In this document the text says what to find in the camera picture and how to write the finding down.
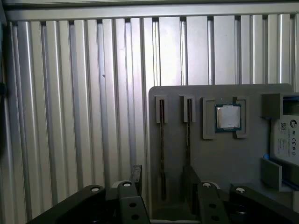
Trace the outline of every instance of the vertical slot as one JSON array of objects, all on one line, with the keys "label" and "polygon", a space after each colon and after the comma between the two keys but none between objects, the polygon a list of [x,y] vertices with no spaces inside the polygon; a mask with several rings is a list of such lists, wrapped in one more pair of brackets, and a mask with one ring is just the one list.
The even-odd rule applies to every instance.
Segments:
[{"label": "vertical slot", "polygon": [[97,21],[98,36],[98,60],[99,60],[99,82],[100,82],[100,113],[102,126],[103,162],[105,187],[109,186],[109,148],[108,148],[108,118],[107,118],[107,97],[106,97],[106,76],[104,61],[104,30],[103,21]]},{"label": "vertical slot", "polygon": [[77,181],[77,159],[76,159],[76,142],[74,127],[74,97],[73,97],[73,75],[72,75],[72,56],[71,56],[71,39],[70,23],[68,21],[59,22],[59,40],[61,55],[61,74],[62,74],[62,91],[63,91],[63,116],[64,116],[64,134],[65,134],[65,151],[67,165],[67,188],[68,195],[78,191]]},{"label": "vertical slot", "polygon": [[153,18],[154,86],[161,85],[159,19]]},{"label": "vertical slot", "polygon": [[263,15],[263,83],[268,83],[268,16]]},{"label": "vertical slot", "polygon": [[135,105],[134,105],[134,83],[133,83],[133,62],[132,62],[132,33],[131,21],[125,20],[126,39],[126,62],[127,62],[127,91],[128,91],[128,125],[131,168],[136,164],[136,143],[135,143]]},{"label": "vertical slot", "polygon": [[36,118],[38,130],[38,146],[40,155],[41,182],[43,194],[43,209],[48,210],[52,207],[51,198],[51,176],[49,165],[49,144],[47,133],[46,100],[44,89],[44,70],[43,70],[43,48],[42,48],[42,26],[38,21],[31,22],[32,56],[34,86],[36,91]]},{"label": "vertical slot", "polygon": [[207,19],[207,44],[208,44],[208,73],[209,85],[215,84],[215,56],[214,56],[214,18]]},{"label": "vertical slot", "polygon": [[190,166],[190,125],[192,119],[192,99],[187,99],[187,124],[186,124],[186,166]]},{"label": "vertical slot", "polygon": [[241,17],[235,16],[235,84],[241,80]]},{"label": "vertical slot", "polygon": [[294,21],[294,83],[295,92],[299,91],[299,14],[295,15]]},{"label": "vertical slot", "polygon": [[250,83],[263,84],[263,16],[250,17]]},{"label": "vertical slot", "polygon": [[161,199],[166,200],[166,178],[164,171],[164,100],[159,100],[160,108],[160,175],[161,175]]},{"label": "vertical slot", "polygon": [[121,162],[121,179],[127,179],[131,173],[130,145],[129,145],[129,120],[128,120],[128,68],[126,63],[126,30],[125,20],[115,20],[115,49],[117,65],[117,104],[119,113],[119,150]]},{"label": "vertical slot", "polygon": [[117,108],[117,79],[115,66],[115,23],[114,20],[103,20],[103,47],[106,83],[107,107],[107,139],[108,139],[108,167],[109,182],[111,186],[120,178],[120,154],[118,137],[118,108]]},{"label": "vertical slot", "polygon": [[156,96],[156,121],[160,127],[160,176],[158,179],[158,192],[162,201],[167,200],[166,176],[164,170],[164,125],[168,121],[167,116],[167,97]]},{"label": "vertical slot", "polygon": [[186,17],[180,18],[180,49],[181,49],[181,77],[182,85],[188,85],[188,76],[187,76],[187,47],[186,47]]},{"label": "vertical slot", "polygon": [[278,16],[278,81],[290,83],[290,15]]},{"label": "vertical slot", "polygon": [[91,164],[93,184],[104,186],[103,145],[100,113],[99,54],[97,38],[97,21],[87,21],[87,58],[89,74],[89,112],[91,129]]},{"label": "vertical slot", "polygon": [[295,90],[295,30],[296,30],[296,17],[290,16],[290,84]]},{"label": "vertical slot", "polygon": [[[45,88],[45,103],[46,103],[46,118],[47,118],[47,134],[49,147],[49,163],[51,173],[51,186],[56,185],[55,161],[53,151],[53,131],[52,131],[52,110],[50,106],[50,72],[49,72],[49,57],[48,57],[48,35],[46,22],[41,24],[42,33],[42,51],[43,51],[43,71],[44,71],[44,88]],[[57,188],[51,187],[52,205],[57,204]]]},{"label": "vertical slot", "polygon": [[71,48],[71,70],[72,70],[72,88],[73,88],[73,109],[74,109],[74,127],[75,127],[75,145],[76,145],[76,167],[78,189],[83,188],[82,162],[80,145],[80,124],[79,124],[79,92],[78,92],[78,70],[76,54],[76,34],[74,21],[70,21],[70,48]]}]

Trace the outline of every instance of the metal panel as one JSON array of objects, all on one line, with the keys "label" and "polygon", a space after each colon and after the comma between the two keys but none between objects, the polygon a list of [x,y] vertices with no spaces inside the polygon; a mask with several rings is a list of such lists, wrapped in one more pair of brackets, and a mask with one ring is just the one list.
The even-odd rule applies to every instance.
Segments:
[{"label": "metal panel", "polygon": [[71,46],[69,22],[59,22],[60,52],[61,52],[61,74],[63,88],[63,112],[64,112],[64,134],[67,163],[68,194],[72,195],[78,191],[76,143],[73,116],[73,90],[71,70]]},{"label": "metal panel", "polygon": [[43,198],[36,124],[36,106],[34,102],[35,90],[29,22],[18,23],[18,37],[20,67],[22,68],[22,75],[20,78],[22,86],[22,112],[24,116],[25,142],[28,155],[31,212],[32,218],[34,218],[43,211]]},{"label": "metal panel", "polygon": [[179,17],[159,18],[161,85],[181,85]]},{"label": "metal panel", "polygon": [[119,147],[121,159],[121,179],[130,177],[130,148],[129,148],[129,126],[128,126],[128,83],[127,83],[127,61],[126,61],[126,37],[125,20],[117,19],[116,28],[116,56],[117,56],[117,82],[118,82],[118,106],[119,114]]},{"label": "metal panel", "polygon": [[214,17],[215,84],[235,84],[235,17]]},{"label": "metal panel", "polygon": [[92,132],[92,155],[93,155],[93,184],[104,186],[104,165],[102,128],[100,114],[100,80],[98,59],[98,37],[96,20],[87,21],[88,32],[88,58],[90,77],[90,99],[91,99],[91,132]]},{"label": "metal panel", "polygon": [[143,67],[141,52],[141,20],[131,19],[132,24],[132,58],[133,58],[133,83],[134,83],[134,104],[135,104],[135,144],[136,164],[143,164],[142,168],[142,195],[144,203],[147,203],[147,166],[145,146],[145,101],[143,89]]},{"label": "metal panel", "polygon": [[109,182],[105,186],[111,186],[120,178],[120,159],[118,143],[118,124],[116,108],[116,81],[114,70],[114,31],[113,21],[103,20],[104,33],[104,60],[105,60],[105,80],[106,80],[106,99],[107,99],[107,123],[108,123],[108,163],[109,163]]},{"label": "metal panel", "polygon": [[263,17],[251,17],[251,81],[252,84],[264,83],[263,76]]},{"label": "metal panel", "polygon": [[43,54],[40,22],[31,22],[33,71],[36,90],[36,115],[38,130],[38,147],[40,151],[41,179],[43,189],[43,209],[52,207],[52,192],[50,179],[50,160],[47,133],[46,103],[43,76]]},{"label": "metal panel", "polygon": [[116,6],[55,9],[22,9],[7,11],[9,21],[111,19],[129,17],[194,16],[194,15],[247,15],[295,14],[299,3],[235,3],[190,4],[164,6]]},{"label": "metal panel", "polygon": [[188,84],[208,85],[207,17],[187,17]]},{"label": "metal panel", "polygon": [[[235,0],[215,0],[214,2],[234,2]],[[63,5],[69,5],[71,3],[75,3],[76,6],[83,6],[86,7],[88,5],[94,6],[100,6],[100,5],[143,5],[143,4],[161,4],[163,3],[199,3],[199,2],[208,2],[206,0],[4,0],[3,4],[8,6],[22,6],[26,5],[28,6],[39,6],[39,7],[49,7],[49,6],[63,6]]]},{"label": "metal panel", "polygon": [[78,76],[79,137],[77,151],[81,153],[83,187],[93,183],[92,145],[89,111],[89,74],[87,70],[86,25],[83,20],[75,21],[76,60]]},{"label": "metal panel", "polygon": [[[153,57],[153,21],[152,18],[144,18],[143,19],[143,40],[144,40],[144,77],[145,77],[145,97],[146,97],[146,149],[147,158],[150,157],[150,115],[149,115],[149,91],[151,87],[155,85],[154,79],[154,57]],[[147,166],[150,167],[150,160],[147,160]],[[148,192],[149,204],[151,205],[151,179],[150,177],[150,169],[147,170],[148,175],[148,184],[146,191]]]},{"label": "metal panel", "polygon": [[290,15],[278,17],[278,80],[290,83]]},{"label": "metal panel", "polygon": [[295,91],[299,92],[299,14],[295,16],[295,70],[294,70],[294,83]]},{"label": "metal panel", "polygon": [[277,46],[278,46],[278,17],[268,16],[268,83],[278,82]]},{"label": "metal panel", "polygon": [[241,16],[241,84],[250,84],[250,17]]},{"label": "metal panel", "polygon": [[49,61],[48,90],[50,92],[50,117],[52,132],[52,153],[54,154],[57,202],[67,196],[66,161],[64,151],[64,116],[62,97],[62,75],[60,65],[60,48],[58,23],[47,21],[47,52]]},{"label": "metal panel", "polygon": [[9,124],[9,112],[8,112],[8,100],[4,98],[4,119],[2,119],[3,129],[7,130],[6,135],[2,136],[2,140],[6,143],[4,150],[1,155],[0,163],[0,175],[1,175],[1,200],[4,202],[1,205],[2,212],[0,217],[4,219],[6,223],[14,223],[17,219],[16,210],[16,198],[15,198],[15,182],[14,182],[14,164],[13,164],[13,152],[11,143],[11,133]]},{"label": "metal panel", "polygon": [[[19,123],[19,107],[18,107],[18,93],[17,93],[17,82],[16,82],[16,75],[18,72],[18,53],[15,51],[14,48],[17,48],[16,40],[16,29],[12,25],[12,23],[9,23],[8,26],[9,30],[9,36],[7,38],[7,55],[10,60],[7,60],[7,64],[9,66],[7,67],[7,77],[3,77],[3,82],[6,83],[9,93],[9,100],[8,100],[8,111],[9,114],[6,116],[9,119],[9,123],[7,121],[5,124],[7,125],[8,132],[6,134],[6,137],[10,135],[10,138],[7,138],[7,147],[5,148],[7,153],[3,153],[0,158],[0,164],[1,164],[1,183],[8,182],[9,184],[3,185],[2,189],[5,189],[6,186],[9,188],[9,190],[12,193],[15,193],[15,196],[13,196],[10,193],[3,193],[2,196],[0,196],[1,201],[3,202],[3,214],[2,218],[5,218],[3,223],[11,223],[11,218],[15,218],[16,222],[24,223],[27,219],[27,209],[26,209],[26,202],[25,202],[25,195],[27,194],[27,187],[25,187],[25,180],[24,180],[24,170],[25,168],[25,162],[22,159],[22,151],[21,151],[21,134],[20,134],[20,123]],[[9,143],[11,144],[11,152],[8,152],[8,146]],[[9,166],[5,165],[11,164],[13,169],[9,169]],[[13,206],[10,206],[9,204],[4,204],[4,202],[11,203]]]},{"label": "metal panel", "polygon": [[207,45],[208,45],[208,68],[209,85],[215,84],[215,53],[214,53],[214,23],[212,20],[207,22]]}]

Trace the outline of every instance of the metal frame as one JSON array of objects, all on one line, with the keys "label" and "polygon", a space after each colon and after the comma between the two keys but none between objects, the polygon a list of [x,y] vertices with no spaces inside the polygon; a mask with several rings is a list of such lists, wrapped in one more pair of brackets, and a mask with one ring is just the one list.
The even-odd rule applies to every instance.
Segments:
[{"label": "metal frame", "polygon": [[[179,1],[165,0],[163,3]],[[143,4],[162,1],[111,0],[109,4],[117,2]],[[293,85],[295,91],[299,91],[298,2],[107,7],[103,5],[108,5],[108,0],[100,0],[99,5],[101,6],[90,7],[95,5],[95,0],[74,0],[72,2],[69,0],[54,0],[51,3],[50,0],[45,0],[42,3],[38,0],[6,0],[5,4],[18,7],[14,10],[12,10],[12,7],[7,8],[6,11],[10,32],[6,46],[8,60],[6,61],[7,85],[8,88],[14,89],[8,99],[10,128],[11,132],[14,133],[11,135],[12,149],[6,149],[7,153],[12,152],[12,157],[10,155],[3,157],[5,161],[1,164],[3,182],[10,181],[10,184],[2,190],[4,196],[1,196],[7,198],[5,200],[7,209],[3,212],[7,221],[16,220],[18,222],[18,220],[30,219],[32,214],[37,215],[44,209],[56,204],[57,202],[53,199],[58,194],[55,191],[57,185],[62,186],[64,189],[64,193],[59,192],[59,197],[75,192],[78,187],[82,187],[78,186],[78,183],[82,183],[83,180],[76,179],[82,173],[88,173],[88,177],[84,180],[86,183],[92,180],[96,184],[104,185],[105,183],[109,185],[109,182],[114,182],[119,177],[123,178],[136,161],[150,167],[150,161],[148,160],[150,139],[148,135],[149,126],[147,125],[149,119],[148,92],[150,88],[166,84],[218,84],[220,76],[215,68],[220,65],[227,65],[218,54],[226,54],[226,52],[231,56],[234,54],[224,44],[220,44],[221,36],[225,36],[225,34],[229,34],[230,38],[235,39],[235,43],[229,38],[225,39],[224,42],[235,45],[235,58],[238,61],[225,68],[225,74],[230,75],[228,79],[230,84],[288,82]],[[51,8],[37,9],[28,8],[28,6],[51,6]],[[268,15],[268,30],[265,34],[263,33],[265,24],[262,15]],[[166,36],[163,36],[167,32],[162,31],[161,28],[169,29],[169,27],[172,27],[174,20],[179,22],[179,24],[173,26],[175,33],[178,34],[175,35],[174,39],[168,40]],[[233,29],[232,23],[235,23],[236,29]],[[238,30],[238,26],[241,26],[240,34],[235,32]],[[223,28],[223,30],[215,32],[215,29],[218,28]],[[287,40],[287,34],[290,32],[292,32],[290,40]],[[265,48],[266,53],[269,55],[268,59],[265,58],[266,53],[262,50],[265,38],[268,38],[268,46]],[[169,66],[160,66],[168,59],[165,51],[169,49],[169,47],[163,47],[161,44],[168,44],[168,41],[175,47],[175,50],[173,50],[175,55],[170,56],[172,60],[178,63],[175,68],[170,68],[176,75],[171,80],[167,79],[166,76],[168,75],[165,74],[168,72]],[[293,46],[289,50],[288,42]],[[57,49],[55,49],[57,43],[60,47],[60,56],[57,55]],[[118,46],[125,46],[126,64],[122,64],[124,63],[123,47],[118,48]],[[50,48],[51,51],[46,52],[45,48]],[[76,49],[82,49],[85,54],[80,55],[79,52],[76,52]],[[288,54],[290,54],[289,59],[282,57]],[[31,56],[31,61],[26,59],[25,56],[28,55]],[[43,65],[40,63],[41,56],[44,57]],[[88,64],[86,65],[83,61],[87,58]],[[268,60],[267,68],[263,67],[263,60]],[[290,67],[293,70],[289,70],[287,66],[291,63],[293,65],[290,65]],[[49,65],[57,64],[66,66],[61,66],[61,68],[57,66],[57,71],[49,68]],[[118,66],[126,68],[126,71],[122,73],[121,70],[123,71],[123,69],[116,70],[115,68]],[[89,72],[89,77],[86,77],[86,70]],[[77,75],[79,71],[83,71],[80,76]],[[35,77],[34,73],[41,74],[41,76]],[[56,83],[60,83],[61,77],[63,77],[60,86],[51,82],[47,83],[47,77],[50,73],[51,75],[56,74]],[[115,77],[106,79],[103,74],[106,77],[108,74]],[[124,81],[124,75],[127,75],[127,89],[125,86],[118,87],[115,90],[111,89],[111,87],[115,87],[115,82]],[[82,83],[88,81],[92,85],[82,85],[77,92],[74,92],[72,83],[75,82],[78,85],[78,81],[82,81]],[[33,95],[29,95],[32,84],[36,88],[32,92]],[[52,92],[48,93],[47,85]],[[90,97],[92,96],[90,101],[88,101],[86,91],[89,91]],[[119,100],[122,93],[126,94],[125,91],[127,91],[128,102],[122,101],[117,107],[114,106],[115,100]],[[50,126],[53,124],[59,125],[59,122],[46,120],[50,117],[49,112],[44,108],[50,104],[47,101],[48,94],[57,101],[53,106],[59,112],[58,115],[64,115],[64,118],[60,118],[60,121],[64,121],[64,136],[50,135]],[[73,102],[68,101],[67,99],[72,95],[75,95]],[[36,103],[33,104],[29,98],[34,98],[33,101],[37,98]],[[81,111],[76,110],[81,105],[86,108],[82,108]],[[83,120],[78,119],[80,115],[84,116]],[[31,137],[29,135],[25,135],[32,129],[28,127],[30,123],[28,123],[27,117],[35,122],[35,134],[32,138],[37,139],[38,147],[35,142],[34,144],[31,143],[33,141],[30,141]],[[84,129],[75,132],[74,130],[80,124],[84,126]],[[109,139],[108,133],[117,136],[119,141]],[[85,158],[83,160],[80,155],[76,155],[76,150],[74,150],[79,143],[76,142],[78,136],[87,136],[84,139],[88,145],[87,148],[82,148],[83,142],[80,144],[80,150],[86,152],[83,155]],[[56,143],[59,145],[57,153],[63,154],[61,150],[65,150],[64,160],[60,160],[59,166],[63,166],[67,172],[68,186],[65,184],[64,178],[58,176],[61,173],[56,172],[55,174],[55,163],[51,161],[54,156],[57,160],[60,156],[57,153],[54,156],[48,154],[52,146],[47,143],[51,143],[53,137],[59,140],[59,143]],[[119,145],[119,151],[115,151],[113,148]],[[112,166],[114,162],[120,163],[120,166],[117,165],[117,168],[105,167],[104,169],[102,165],[103,163],[109,163]],[[11,163],[14,169],[8,170],[7,163]],[[43,170],[50,170],[51,173],[33,175],[34,172],[29,172],[30,170],[43,172],[39,168],[40,165],[42,165]],[[145,187],[150,185],[150,178],[147,175],[150,176],[150,170],[143,174],[145,182],[143,192],[145,194],[147,193]],[[57,177],[60,178],[58,182],[54,181]],[[24,184],[16,186],[14,178],[24,178]],[[31,198],[30,190],[26,187],[34,183],[40,183],[40,186],[43,184],[43,192],[32,195]],[[33,186],[31,191],[35,192],[36,188]],[[147,199],[151,198],[151,192],[149,191],[148,194],[149,196],[144,197],[146,204],[150,204]],[[30,208],[30,200],[32,200],[32,203],[42,204],[43,207]],[[14,205],[15,201],[21,201],[18,203],[18,209]],[[26,214],[24,214],[23,208],[27,209]]]},{"label": "metal frame", "polygon": [[9,21],[47,21],[193,15],[296,14],[299,3],[189,4],[87,8],[24,9],[6,11]]}]

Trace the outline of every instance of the gray bracket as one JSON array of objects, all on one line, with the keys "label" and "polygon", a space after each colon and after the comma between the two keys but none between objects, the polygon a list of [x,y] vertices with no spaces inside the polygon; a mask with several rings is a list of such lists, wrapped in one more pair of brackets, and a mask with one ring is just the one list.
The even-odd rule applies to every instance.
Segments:
[{"label": "gray bracket", "polygon": [[279,192],[294,191],[282,183],[283,167],[275,162],[261,158],[261,179]]},{"label": "gray bracket", "polygon": [[188,122],[188,100],[191,100],[191,122],[196,121],[195,114],[195,97],[194,96],[182,96],[183,98],[183,107],[184,107],[184,122]]},{"label": "gray bracket", "polygon": [[201,98],[202,103],[202,137],[216,139],[215,135],[215,98]]},{"label": "gray bracket", "polygon": [[240,131],[236,131],[238,139],[244,139],[249,134],[249,97],[234,97],[234,103],[241,104],[241,127]]},{"label": "gray bracket", "polygon": [[155,96],[156,98],[156,120],[160,124],[160,100],[164,101],[164,123],[168,122],[168,103],[167,96]]}]

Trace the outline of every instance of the aluminum profile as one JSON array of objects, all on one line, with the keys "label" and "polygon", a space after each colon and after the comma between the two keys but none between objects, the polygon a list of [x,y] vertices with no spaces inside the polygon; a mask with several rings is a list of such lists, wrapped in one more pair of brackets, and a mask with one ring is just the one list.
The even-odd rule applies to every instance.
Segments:
[{"label": "aluminum profile", "polygon": [[7,11],[0,222],[25,223],[88,184],[128,179],[135,164],[150,209],[150,88],[299,91],[298,11],[299,3]]}]

